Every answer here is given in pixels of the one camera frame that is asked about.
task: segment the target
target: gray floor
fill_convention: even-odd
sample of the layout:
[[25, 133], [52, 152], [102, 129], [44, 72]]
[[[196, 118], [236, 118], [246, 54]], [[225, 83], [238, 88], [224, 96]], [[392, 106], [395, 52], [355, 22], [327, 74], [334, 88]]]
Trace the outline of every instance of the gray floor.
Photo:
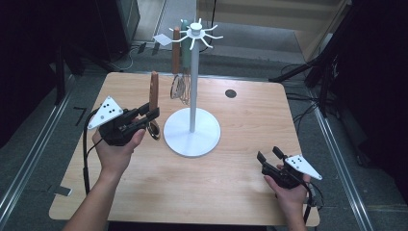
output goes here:
[[[169, 4], [172, 2], [174, 1], [168, 0], [166, 3], [166, 10], [163, 13], [163, 20], [158, 33], [164, 33], [168, 27], [172, 27], [169, 26], [172, 20], [169, 19], [169, 15], [174, 18], [174, 24], [178, 23], [177, 15], [180, 12], [173, 11], [178, 11], [179, 8], [175, 7], [174, 4]], [[269, 47], [265, 48], [250, 45], [253, 38], [249, 35], [229, 37], [229, 35], [235, 35], [237, 33], [235, 29], [242, 26], [224, 24], [223, 27], [224, 29], [219, 26], [217, 30], [223, 33], [225, 40], [214, 43], [214, 50], [208, 50], [200, 56], [199, 70], [201, 76], [215, 75], [216, 77], [226, 76], [245, 81], [267, 81], [268, 77], [279, 76], [282, 68], [287, 64], [301, 63], [299, 58], [301, 54], [297, 43], [293, 40], [289, 42], [289, 39], [286, 39], [291, 36], [290, 31], [274, 31], [273, 33], [277, 37], [275, 40], [279, 40], [279, 35], [281, 35], [280, 39], [287, 40], [288, 43], [279, 48], [278, 44], [272, 42], [270, 45], [265, 44]], [[229, 49], [217, 53], [217, 50], [223, 48], [222, 46], [229, 46]], [[252, 50], [251, 52], [242, 52], [239, 48]], [[252, 53], [252, 51], [256, 53], [255, 56], [246, 54]], [[281, 57], [279, 54], [282, 53], [279, 52], [286, 52], [286, 55]], [[169, 73], [171, 70], [170, 58], [171, 52], [168, 47], [161, 47], [158, 53], [153, 52], [152, 49], [146, 49], [140, 54], [133, 52], [133, 64], [124, 71], [147, 72], [157, 70], [162, 74]], [[128, 67], [131, 63], [129, 57], [123, 57], [115, 64]], [[86, 64], [87, 69], [84, 75], [73, 76], [71, 79], [74, 81], [70, 82], [73, 83], [70, 97], [66, 101], [61, 118], [53, 128], [46, 145], [38, 153], [37, 161], [33, 163], [36, 166], [33, 172], [28, 172], [31, 177], [20, 194], [16, 196], [16, 204], [10, 215], [2, 217], [0, 230], [61, 230], [64, 226], [64, 221], [52, 220], [48, 216], [48, 210], [54, 198], [54, 194], [49, 189], [50, 186], [58, 186], [61, 183], [72, 152], [82, 133], [84, 120], [80, 120], [80, 124], [76, 125], [81, 111], [75, 108], [87, 108], [89, 110], [92, 107], [107, 74], [92, 63], [86, 62]], [[286, 72], [293, 67], [289, 66], [283, 71]], [[310, 90], [304, 87], [303, 79], [304, 75], [299, 74], [284, 82], [286, 92], [308, 95]], [[53, 110], [56, 110], [53, 106], [54, 98], [55, 92], [52, 91], [21, 125], [12, 140], [0, 149], [1, 196], [5, 195], [26, 157], [31, 153], [31, 148], [47, 118]], [[304, 113], [311, 105], [310, 101], [290, 100], [289, 103], [293, 117]], [[329, 115], [324, 121], [331, 128], [334, 141], [339, 147], [357, 195], [361, 197], [372, 225], [372, 227], [362, 228], [356, 218], [355, 211], [353, 211], [355, 208], [352, 203], [353, 199], [347, 195], [347, 187], [345, 187], [346, 184], [341, 177], [342, 173], [336, 167], [332, 148], [328, 145], [327, 137], [322, 133], [321, 122], [318, 118], [319, 112], [307, 114], [301, 121], [298, 135], [304, 155], [324, 177], [323, 181], [316, 182], [325, 200], [325, 207], [319, 212], [321, 222], [318, 230], [408, 230], [408, 219], [406, 219], [408, 209], [396, 190], [393, 179], [381, 169], [358, 166], [355, 160], [354, 147], [351, 145], [344, 127], [335, 116]], [[275, 229], [285, 230], [284, 227], [275, 227]]]

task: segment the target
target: wooden handle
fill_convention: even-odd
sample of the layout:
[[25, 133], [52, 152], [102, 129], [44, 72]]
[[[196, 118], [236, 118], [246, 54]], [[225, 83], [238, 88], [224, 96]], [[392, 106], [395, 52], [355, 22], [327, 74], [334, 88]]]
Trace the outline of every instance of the wooden handle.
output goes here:
[[[173, 40], [180, 39], [180, 28], [176, 27], [173, 31]], [[180, 42], [173, 42], [172, 44], [172, 73], [175, 75], [179, 73], [180, 68]]]
[[150, 95], [149, 95], [149, 111], [158, 107], [159, 100], [159, 74], [152, 71], [150, 77]]

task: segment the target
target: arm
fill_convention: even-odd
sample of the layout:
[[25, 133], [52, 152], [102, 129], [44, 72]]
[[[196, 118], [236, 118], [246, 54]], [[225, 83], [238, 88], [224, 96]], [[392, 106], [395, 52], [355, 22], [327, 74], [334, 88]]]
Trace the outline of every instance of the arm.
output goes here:
[[[279, 206], [288, 223], [288, 229], [295, 231], [307, 230], [303, 221], [303, 200], [306, 197], [307, 190], [302, 185], [291, 190], [283, 189], [270, 176], [265, 175], [264, 178], [276, 193]], [[303, 180], [309, 182], [310, 176], [304, 174]]]
[[[129, 166], [132, 153], [143, 136], [144, 130], [140, 129], [124, 146], [109, 146], [104, 141], [95, 146], [102, 166], [99, 178], [64, 230], [103, 230], [120, 177]], [[97, 143], [100, 139], [97, 131], [92, 141]]]

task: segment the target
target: round white base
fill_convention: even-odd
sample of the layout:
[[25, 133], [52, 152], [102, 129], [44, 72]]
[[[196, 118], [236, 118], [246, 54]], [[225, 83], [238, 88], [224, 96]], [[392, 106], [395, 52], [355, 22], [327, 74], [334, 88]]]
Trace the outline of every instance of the round white base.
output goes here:
[[185, 108], [168, 118], [163, 134], [173, 151], [184, 157], [199, 157], [216, 147], [221, 128], [213, 115], [197, 108], [195, 130], [190, 132], [190, 108]]

